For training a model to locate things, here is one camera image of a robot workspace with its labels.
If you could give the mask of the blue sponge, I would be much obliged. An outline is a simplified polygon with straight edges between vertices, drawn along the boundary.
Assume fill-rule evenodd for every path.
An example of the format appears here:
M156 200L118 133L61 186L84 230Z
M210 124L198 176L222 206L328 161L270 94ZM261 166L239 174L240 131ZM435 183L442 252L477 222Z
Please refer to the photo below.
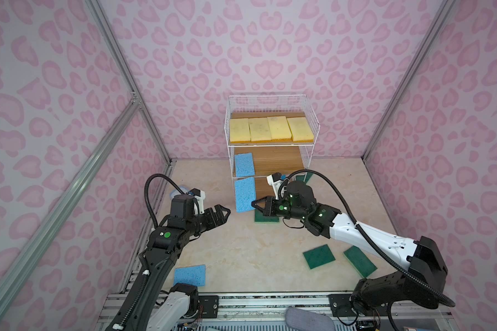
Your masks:
M252 202L256 200L255 179L248 177L234 183L236 195L236 212L248 212L254 209Z
M177 268L174 273L173 284L189 284L196 287L206 285L206 266L198 265L184 268Z
M236 177L255 176L255 166L252 153L236 154L234 157Z

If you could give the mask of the yellow sponge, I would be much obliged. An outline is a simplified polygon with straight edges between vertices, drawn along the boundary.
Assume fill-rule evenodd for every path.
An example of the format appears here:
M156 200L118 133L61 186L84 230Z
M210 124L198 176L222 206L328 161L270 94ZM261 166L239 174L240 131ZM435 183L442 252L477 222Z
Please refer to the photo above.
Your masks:
M250 143L251 131L247 118L231 119L229 122L230 143Z
M306 117L288 117L287 123L294 143L314 142L314 134Z
M268 117L269 131L272 142L289 142L292 134L285 116Z
M271 135L266 117L250 118L251 143L270 143Z

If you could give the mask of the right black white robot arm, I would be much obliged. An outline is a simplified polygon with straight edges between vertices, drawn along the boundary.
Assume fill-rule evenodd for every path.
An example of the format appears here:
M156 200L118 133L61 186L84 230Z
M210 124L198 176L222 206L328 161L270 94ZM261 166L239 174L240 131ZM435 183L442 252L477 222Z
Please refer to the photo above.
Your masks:
M273 196L251 205L266 217L297 219L316 237L351 244L384 259L395 270L358 282L349 298L349 305L358 314L399 301L431 310L455 306L443 292L448 269L433 239L400 237L357 221L347 210L319 203L311 187L302 181L277 183L274 190Z

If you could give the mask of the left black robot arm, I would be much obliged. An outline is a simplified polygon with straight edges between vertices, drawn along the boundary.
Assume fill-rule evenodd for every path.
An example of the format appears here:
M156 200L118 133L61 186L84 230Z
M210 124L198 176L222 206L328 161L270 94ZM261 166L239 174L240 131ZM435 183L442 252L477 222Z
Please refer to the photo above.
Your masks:
M222 205L202 209L197 197L179 194L171 201L164 225L153 230L144 251L141 269L124 303L107 330L148 330L149 320L164 283L183 249L202 233L224 225L231 210Z

